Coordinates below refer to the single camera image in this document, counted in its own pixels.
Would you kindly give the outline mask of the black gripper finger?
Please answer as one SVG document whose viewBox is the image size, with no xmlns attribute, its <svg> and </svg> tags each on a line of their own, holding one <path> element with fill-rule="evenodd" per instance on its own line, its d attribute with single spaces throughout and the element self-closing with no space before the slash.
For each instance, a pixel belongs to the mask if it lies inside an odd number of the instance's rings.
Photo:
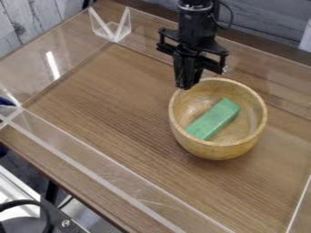
<svg viewBox="0 0 311 233">
<path fill-rule="evenodd" d="M 175 84 L 177 88 L 188 87 L 187 74 L 184 71 L 184 57 L 179 51 L 173 52 L 173 71 L 175 71 Z"/>
<path fill-rule="evenodd" d="M 192 54 L 187 55 L 185 58 L 185 88 L 191 89 L 192 86 L 199 82 L 203 73 L 203 65 L 200 56 Z"/>
</svg>

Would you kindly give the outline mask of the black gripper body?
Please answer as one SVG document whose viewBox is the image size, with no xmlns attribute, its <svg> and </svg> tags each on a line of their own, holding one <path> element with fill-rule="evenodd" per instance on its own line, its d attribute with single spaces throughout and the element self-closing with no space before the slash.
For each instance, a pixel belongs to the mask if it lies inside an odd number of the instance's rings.
<svg viewBox="0 0 311 233">
<path fill-rule="evenodd" d="M 179 1 L 176 3 L 179 23 L 176 29 L 161 27 L 156 50 L 171 55 L 179 51 L 185 58 L 188 54 L 200 56 L 204 69 L 222 74 L 226 67 L 228 50 L 216 42 L 220 28 L 219 1 Z"/>
</svg>

